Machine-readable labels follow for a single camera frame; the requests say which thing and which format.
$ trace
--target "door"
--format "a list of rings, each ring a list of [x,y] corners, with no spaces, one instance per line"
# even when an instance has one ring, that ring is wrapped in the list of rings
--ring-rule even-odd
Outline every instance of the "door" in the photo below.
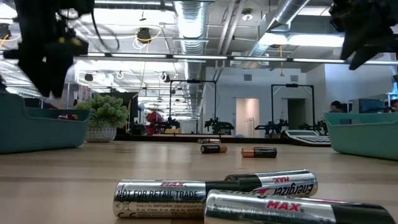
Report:
[[[287,99],[289,129],[296,130],[306,122],[305,99]]]
[[[255,131],[254,128],[259,125],[259,119],[259,99],[236,99],[236,135],[243,135],[245,138],[258,138],[259,131]]]

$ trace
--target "calculator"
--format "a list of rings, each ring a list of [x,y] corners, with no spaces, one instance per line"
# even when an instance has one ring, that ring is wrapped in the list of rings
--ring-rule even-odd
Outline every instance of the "calculator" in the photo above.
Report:
[[[315,131],[286,130],[282,133],[282,135],[283,138],[290,139],[292,144],[314,147],[331,146],[329,136],[320,136]]]

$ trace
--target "wooden table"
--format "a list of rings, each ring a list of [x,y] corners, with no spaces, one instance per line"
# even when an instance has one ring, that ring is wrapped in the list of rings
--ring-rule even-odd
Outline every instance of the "wooden table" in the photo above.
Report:
[[[214,179],[227,174],[309,169],[315,198],[370,202],[398,220],[398,163],[347,156],[330,148],[275,145],[277,159],[242,159],[243,145],[201,154],[199,144],[111,142],[0,156],[0,220],[18,224],[187,223],[118,220],[112,212],[119,179]],[[202,223],[189,221],[190,224]]]

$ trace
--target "plastic tray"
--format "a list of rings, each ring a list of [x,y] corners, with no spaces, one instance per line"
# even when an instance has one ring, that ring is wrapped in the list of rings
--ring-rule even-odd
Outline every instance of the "plastic tray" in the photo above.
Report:
[[[66,114],[78,119],[58,118]],[[27,108],[22,97],[0,93],[0,154],[81,146],[89,118],[88,110]]]
[[[325,113],[333,150],[398,161],[398,113]]]

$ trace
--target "aa battery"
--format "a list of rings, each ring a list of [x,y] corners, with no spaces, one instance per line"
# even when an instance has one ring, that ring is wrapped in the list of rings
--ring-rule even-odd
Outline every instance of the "aa battery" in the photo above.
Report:
[[[243,158],[275,158],[277,149],[275,147],[243,147],[241,150]]]
[[[379,205],[211,190],[205,223],[395,224]]]
[[[233,174],[225,180],[238,181],[243,192],[255,191],[264,195],[309,197],[318,191],[317,178],[308,170]]]
[[[209,154],[209,153],[225,153],[227,151],[226,146],[220,146],[220,145],[202,145],[200,147],[200,151],[203,154]]]
[[[220,139],[198,139],[200,144],[221,144]]]
[[[238,182],[199,180],[121,180],[113,213],[121,218],[203,218],[211,189],[240,190]]]

